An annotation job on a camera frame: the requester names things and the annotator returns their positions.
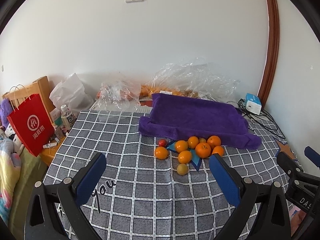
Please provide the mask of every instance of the haidilao logo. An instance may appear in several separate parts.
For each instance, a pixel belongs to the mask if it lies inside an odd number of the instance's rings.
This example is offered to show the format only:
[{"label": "haidilao logo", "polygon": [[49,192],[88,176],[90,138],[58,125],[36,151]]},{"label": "haidilao logo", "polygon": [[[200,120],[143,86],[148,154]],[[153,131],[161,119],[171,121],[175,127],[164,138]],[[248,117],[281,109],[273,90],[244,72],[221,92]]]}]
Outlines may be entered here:
[{"label": "haidilao logo", "polygon": [[34,114],[30,115],[27,125],[31,131],[37,130],[39,128],[39,118]]}]

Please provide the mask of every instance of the bottle cap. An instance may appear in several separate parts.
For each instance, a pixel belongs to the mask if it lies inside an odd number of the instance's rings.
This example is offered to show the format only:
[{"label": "bottle cap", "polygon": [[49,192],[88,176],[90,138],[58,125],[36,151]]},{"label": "bottle cap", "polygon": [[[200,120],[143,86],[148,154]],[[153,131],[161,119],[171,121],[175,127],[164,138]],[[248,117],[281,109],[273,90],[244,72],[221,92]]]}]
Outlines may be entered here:
[{"label": "bottle cap", "polygon": [[67,109],[68,109],[67,105],[61,106],[61,111],[62,111],[62,112],[63,112],[63,111],[66,111]]}]

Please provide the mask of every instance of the white plastic bag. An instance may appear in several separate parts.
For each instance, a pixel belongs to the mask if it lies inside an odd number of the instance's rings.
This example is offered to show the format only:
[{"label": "white plastic bag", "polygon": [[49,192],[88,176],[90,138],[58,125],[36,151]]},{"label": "white plastic bag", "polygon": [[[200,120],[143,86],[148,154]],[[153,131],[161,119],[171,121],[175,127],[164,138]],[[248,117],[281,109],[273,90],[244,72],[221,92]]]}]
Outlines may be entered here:
[{"label": "white plastic bag", "polygon": [[93,99],[84,92],[84,86],[76,73],[56,85],[49,98],[58,109],[61,109],[62,105],[67,105],[76,117],[81,110],[93,105]]}]

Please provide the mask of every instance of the white wall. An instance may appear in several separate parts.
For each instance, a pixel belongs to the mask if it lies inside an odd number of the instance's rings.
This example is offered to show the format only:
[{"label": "white wall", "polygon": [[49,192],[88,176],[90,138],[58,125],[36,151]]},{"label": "white wall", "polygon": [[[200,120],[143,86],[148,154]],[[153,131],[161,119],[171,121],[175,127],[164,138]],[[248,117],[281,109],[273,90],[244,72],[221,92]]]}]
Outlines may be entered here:
[{"label": "white wall", "polygon": [[203,57],[258,92],[268,42],[266,0],[27,0],[0,36],[0,92],[77,72],[95,96],[111,73],[147,80]]},{"label": "white wall", "polygon": [[320,43],[290,0],[277,1],[280,48],[267,109],[305,171],[319,176],[304,149],[310,146],[320,153]]}]

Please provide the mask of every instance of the plaid tablecloth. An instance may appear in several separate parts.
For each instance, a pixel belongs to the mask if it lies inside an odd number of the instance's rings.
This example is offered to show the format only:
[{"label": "plaid tablecloth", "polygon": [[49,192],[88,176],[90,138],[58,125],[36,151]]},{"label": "plaid tablecloth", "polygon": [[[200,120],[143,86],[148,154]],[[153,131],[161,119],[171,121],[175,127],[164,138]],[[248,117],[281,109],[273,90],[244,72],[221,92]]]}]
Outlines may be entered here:
[{"label": "plaid tablecloth", "polygon": [[[73,129],[58,150],[44,178],[44,184],[73,177],[96,152],[105,154],[107,168],[96,186],[96,194],[81,206],[102,239],[128,240],[208,240],[213,239],[228,220],[230,206],[202,160],[199,172],[190,164],[187,175],[176,172],[177,154],[166,160],[153,157],[160,138],[138,133],[139,117],[145,113],[81,112]],[[263,121],[272,128],[269,121]],[[287,188],[288,177],[276,165],[278,151],[273,136],[263,127],[250,124],[261,136],[256,151],[225,147],[226,163],[241,176],[256,183],[279,181]],[[259,205],[241,238],[246,238]],[[60,205],[63,226],[76,239]]]}]

